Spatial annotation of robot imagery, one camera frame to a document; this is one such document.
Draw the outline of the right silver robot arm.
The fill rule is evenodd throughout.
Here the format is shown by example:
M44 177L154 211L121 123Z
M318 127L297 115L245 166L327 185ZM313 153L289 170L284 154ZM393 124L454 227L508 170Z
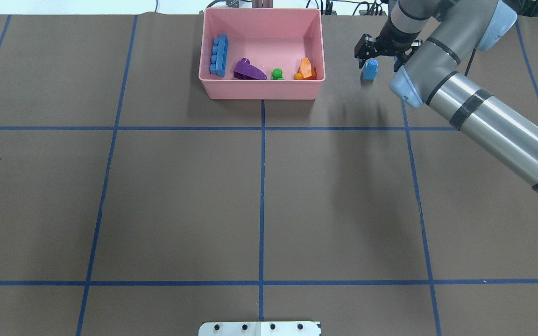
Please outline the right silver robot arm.
M472 51L488 51L515 25L502 0L399 0L377 36L354 47L359 67L395 58L390 90L425 105L524 180L538 194L538 126L459 71Z

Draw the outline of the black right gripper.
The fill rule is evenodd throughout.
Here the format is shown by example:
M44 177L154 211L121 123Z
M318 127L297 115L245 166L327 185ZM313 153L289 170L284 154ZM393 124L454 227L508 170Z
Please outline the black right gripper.
M397 73L422 44L423 40L413 40L410 43L399 44L373 37L369 34L363 34L354 47L354 57L359 62L359 69L362 69L369 59L375 59L378 56L394 57L393 72Z

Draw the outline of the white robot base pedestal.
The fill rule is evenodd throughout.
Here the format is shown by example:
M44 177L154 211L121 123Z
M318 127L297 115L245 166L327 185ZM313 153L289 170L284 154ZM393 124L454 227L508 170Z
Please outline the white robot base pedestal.
M206 322L199 336L320 336L322 328L313 321Z

